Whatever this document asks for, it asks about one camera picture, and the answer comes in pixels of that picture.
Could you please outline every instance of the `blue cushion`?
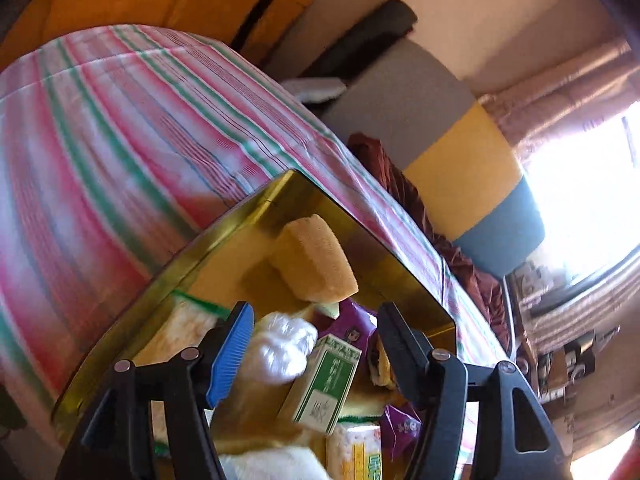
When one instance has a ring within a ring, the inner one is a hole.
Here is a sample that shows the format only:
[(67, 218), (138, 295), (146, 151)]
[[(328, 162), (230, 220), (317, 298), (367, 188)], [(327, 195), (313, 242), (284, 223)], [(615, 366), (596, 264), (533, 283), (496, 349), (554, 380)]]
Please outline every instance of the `blue cushion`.
[(479, 269), (502, 278), (522, 264), (545, 239), (545, 226), (523, 176), (496, 208), (453, 244)]

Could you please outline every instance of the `table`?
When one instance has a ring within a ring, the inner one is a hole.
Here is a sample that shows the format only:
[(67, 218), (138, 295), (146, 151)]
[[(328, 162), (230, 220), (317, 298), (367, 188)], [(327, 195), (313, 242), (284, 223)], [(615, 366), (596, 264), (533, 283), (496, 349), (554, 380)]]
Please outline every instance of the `table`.
[[(456, 321), (458, 355), (500, 343), (405, 211), (315, 116), (225, 45), (119, 25), (74, 32), (0, 75), (0, 365), (29, 423), (200, 230), (289, 168), (386, 245)], [(469, 406), (460, 462), (469, 459)]]

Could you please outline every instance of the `screw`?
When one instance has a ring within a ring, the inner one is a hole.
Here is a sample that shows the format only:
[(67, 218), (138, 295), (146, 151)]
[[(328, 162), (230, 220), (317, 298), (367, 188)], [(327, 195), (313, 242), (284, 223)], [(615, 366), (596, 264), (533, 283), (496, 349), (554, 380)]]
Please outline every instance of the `screw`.
[(431, 352), (431, 355), (434, 359), (436, 359), (436, 361), (448, 361), (449, 359), (451, 359), (451, 352), (445, 350), (444, 348), (436, 348)]
[(196, 347), (193, 346), (185, 348), (182, 352), (180, 352), (180, 357), (185, 361), (193, 361), (194, 359), (197, 359), (199, 355), (200, 352)]
[(513, 374), (516, 371), (516, 365), (510, 361), (500, 361), (498, 363), (498, 368), (501, 372), (504, 372), (506, 374)]
[(129, 368), (131, 368), (131, 363), (126, 359), (121, 359), (113, 366), (113, 369), (118, 373), (126, 372)]

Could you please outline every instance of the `plastic bag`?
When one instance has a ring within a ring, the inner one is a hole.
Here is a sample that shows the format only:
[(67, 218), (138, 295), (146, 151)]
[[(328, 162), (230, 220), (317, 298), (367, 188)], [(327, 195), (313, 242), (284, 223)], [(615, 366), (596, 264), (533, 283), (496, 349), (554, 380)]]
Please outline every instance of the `plastic bag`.
[(391, 454), (391, 460), (396, 459), (415, 443), (421, 427), (420, 417), (410, 404), (406, 403), (400, 409), (387, 405), (380, 417), (382, 449)]
[(339, 304), (340, 316), (326, 330), (323, 330), (319, 336), (324, 337), (327, 334), (333, 334), (337, 338), (355, 346), (362, 352), (360, 361), (364, 362), (369, 340), (376, 330), (378, 319), (351, 298), (342, 300)]
[(326, 462), (334, 480), (382, 480), (380, 426), (338, 423), (326, 440)]
[(304, 319), (273, 312), (255, 326), (238, 375), (264, 384), (285, 384), (300, 377), (318, 330)]

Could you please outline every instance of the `maroon cloth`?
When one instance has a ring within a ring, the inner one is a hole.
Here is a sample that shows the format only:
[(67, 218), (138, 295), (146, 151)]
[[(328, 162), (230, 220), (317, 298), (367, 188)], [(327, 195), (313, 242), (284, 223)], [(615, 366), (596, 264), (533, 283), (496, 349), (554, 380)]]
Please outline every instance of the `maroon cloth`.
[(471, 258), (465, 256), (460, 248), (433, 231), (418, 190), (402, 171), (393, 165), (379, 140), (371, 139), (364, 134), (353, 134), (349, 137), (347, 146), (386, 192), (414, 219), (427, 240), (445, 259), (452, 274), (478, 306), (506, 350), (511, 341), (511, 332), (507, 325), (502, 287), (498, 280), (477, 269)]

